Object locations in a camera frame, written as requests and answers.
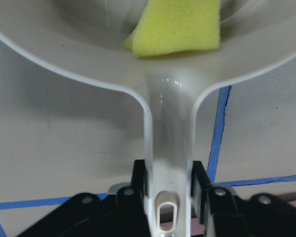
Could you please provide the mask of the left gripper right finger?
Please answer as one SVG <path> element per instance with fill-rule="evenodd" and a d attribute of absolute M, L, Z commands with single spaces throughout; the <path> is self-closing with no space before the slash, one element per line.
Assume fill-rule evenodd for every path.
<path fill-rule="evenodd" d="M 242 199 L 212 184 L 200 161 L 192 166 L 191 198 L 206 237 L 296 237 L 296 207 L 268 193 Z"/>

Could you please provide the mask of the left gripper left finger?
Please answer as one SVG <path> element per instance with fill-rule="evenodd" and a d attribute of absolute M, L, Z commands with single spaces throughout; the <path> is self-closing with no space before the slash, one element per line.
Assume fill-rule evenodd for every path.
<path fill-rule="evenodd" d="M 129 185 L 104 199 L 80 193 L 20 233 L 21 237 L 148 237 L 144 211 L 147 172 L 134 161 Z"/>

